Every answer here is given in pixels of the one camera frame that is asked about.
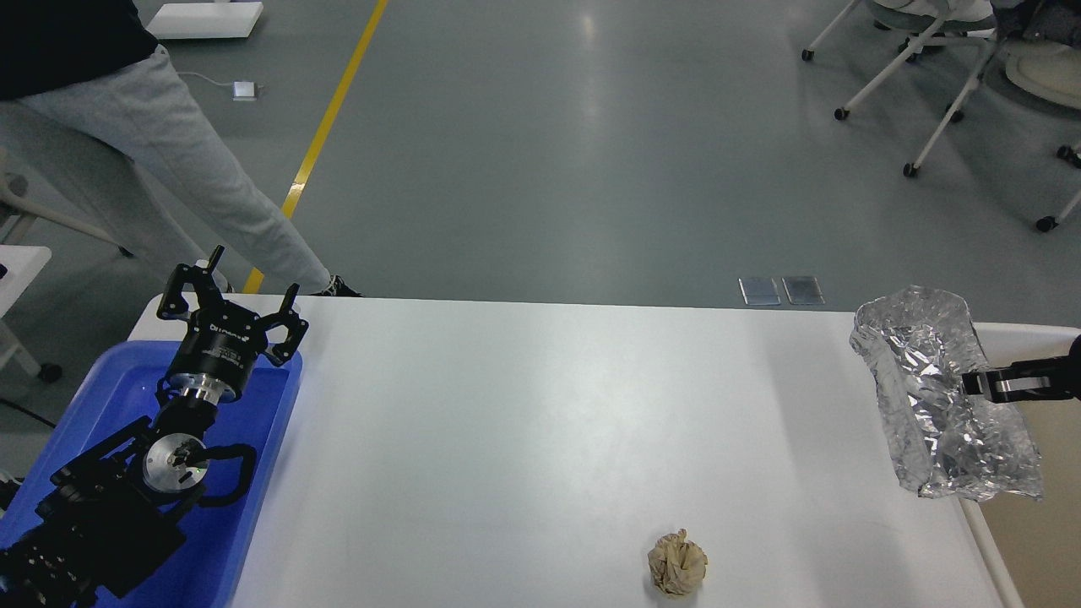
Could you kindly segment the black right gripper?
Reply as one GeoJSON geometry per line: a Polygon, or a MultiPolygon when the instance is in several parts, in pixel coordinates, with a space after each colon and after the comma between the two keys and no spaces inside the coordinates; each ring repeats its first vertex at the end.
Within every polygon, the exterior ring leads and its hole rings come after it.
{"type": "Polygon", "coordinates": [[[985,398],[990,404],[1080,400],[1081,335],[1071,342],[1066,356],[969,371],[961,380],[965,395],[985,398]]]}

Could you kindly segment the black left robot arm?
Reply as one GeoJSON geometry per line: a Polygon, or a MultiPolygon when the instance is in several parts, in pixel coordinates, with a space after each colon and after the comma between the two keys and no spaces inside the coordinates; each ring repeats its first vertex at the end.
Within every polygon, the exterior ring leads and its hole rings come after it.
{"type": "Polygon", "coordinates": [[[217,247],[204,266],[175,267],[157,316],[187,331],[155,389],[159,410],[124,425],[51,474],[40,519],[3,548],[4,607],[92,607],[97,589],[121,598],[186,542],[193,508],[227,508],[251,490],[258,448],[213,446],[221,404],[243,396],[261,356],[284,366],[309,323],[290,285],[278,310],[258,314],[221,293],[217,247]]]}

